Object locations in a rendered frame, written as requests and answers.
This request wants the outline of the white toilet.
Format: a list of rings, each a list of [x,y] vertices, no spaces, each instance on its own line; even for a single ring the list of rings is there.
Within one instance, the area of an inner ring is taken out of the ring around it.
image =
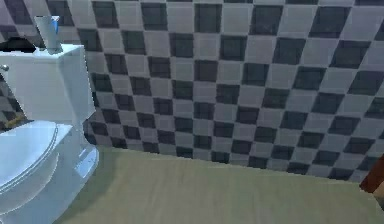
[[[28,120],[0,134],[0,224],[53,224],[99,162],[83,129],[95,113],[85,49],[0,52],[0,66]]]

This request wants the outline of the black object on toilet tank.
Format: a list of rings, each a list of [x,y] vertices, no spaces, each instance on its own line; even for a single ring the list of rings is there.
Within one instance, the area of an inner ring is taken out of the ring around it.
[[[33,53],[36,47],[26,38],[11,37],[7,41],[0,43],[0,51],[12,52],[20,51],[23,53]]]

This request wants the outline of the reddish brown wooden furniture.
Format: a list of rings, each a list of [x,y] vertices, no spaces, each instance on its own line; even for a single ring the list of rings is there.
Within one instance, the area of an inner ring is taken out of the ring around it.
[[[359,187],[376,196],[384,195],[384,155],[374,163]]]

